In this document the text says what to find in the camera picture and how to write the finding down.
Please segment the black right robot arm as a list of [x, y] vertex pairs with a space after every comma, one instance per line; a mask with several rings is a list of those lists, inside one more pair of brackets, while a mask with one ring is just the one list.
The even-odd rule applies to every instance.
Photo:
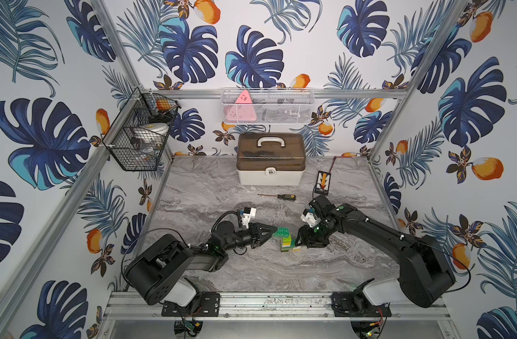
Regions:
[[301, 219], [304, 225], [299, 228], [297, 246], [325, 248], [330, 236], [338, 232], [365, 241], [398, 264], [398, 277], [369, 280], [357, 288], [371, 305], [410, 301], [428, 308], [446, 293], [459, 290], [449, 263], [454, 256], [441, 249], [432, 236], [417, 237], [394, 230], [350, 204], [336, 206], [324, 195], [309, 202]]

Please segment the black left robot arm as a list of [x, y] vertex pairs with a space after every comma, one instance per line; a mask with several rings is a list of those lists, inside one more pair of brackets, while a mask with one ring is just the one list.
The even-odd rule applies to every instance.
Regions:
[[210, 238], [191, 246], [166, 234], [123, 269], [125, 281], [148, 305], [161, 302], [185, 271], [216, 272], [226, 264], [229, 251], [261, 247], [278, 231], [263, 223], [244, 223], [243, 214], [227, 211], [214, 222]]

